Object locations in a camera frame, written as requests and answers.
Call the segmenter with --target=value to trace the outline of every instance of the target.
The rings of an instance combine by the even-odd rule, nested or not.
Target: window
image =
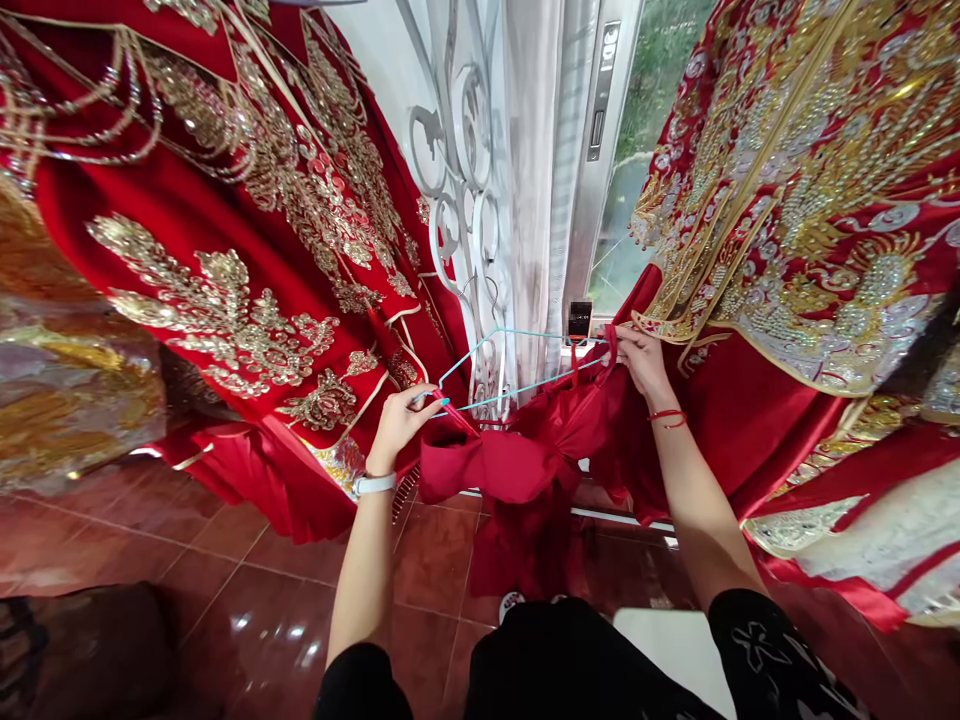
[[[643,4],[590,269],[587,294],[595,316],[616,313],[650,261],[652,250],[639,248],[627,225],[684,68],[713,7],[714,0]]]

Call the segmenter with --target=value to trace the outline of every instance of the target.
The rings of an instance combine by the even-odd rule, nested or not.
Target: white curtain
[[[559,335],[597,0],[503,4],[516,327]],[[560,342],[517,336],[519,383],[557,373]]]

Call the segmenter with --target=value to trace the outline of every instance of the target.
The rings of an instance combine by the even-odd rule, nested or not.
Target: black clothing
[[[740,720],[866,718],[784,612],[752,590],[718,595],[708,613]],[[315,720],[411,718],[387,654],[347,649],[323,678]],[[477,643],[466,720],[490,718],[719,719],[667,677],[586,602],[521,603]]]

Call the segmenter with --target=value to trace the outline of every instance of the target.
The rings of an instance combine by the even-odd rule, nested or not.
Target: white wristwatch
[[[353,484],[353,490],[357,495],[369,495],[374,492],[385,492],[393,490],[397,484],[397,474],[390,473],[382,478],[368,478],[366,476],[357,478]]]

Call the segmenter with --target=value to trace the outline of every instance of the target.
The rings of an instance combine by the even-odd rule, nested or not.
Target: shoe
[[[523,594],[517,591],[513,591],[504,595],[503,600],[500,601],[500,624],[503,625],[503,619],[507,616],[508,610],[526,601],[527,599],[523,596]]]

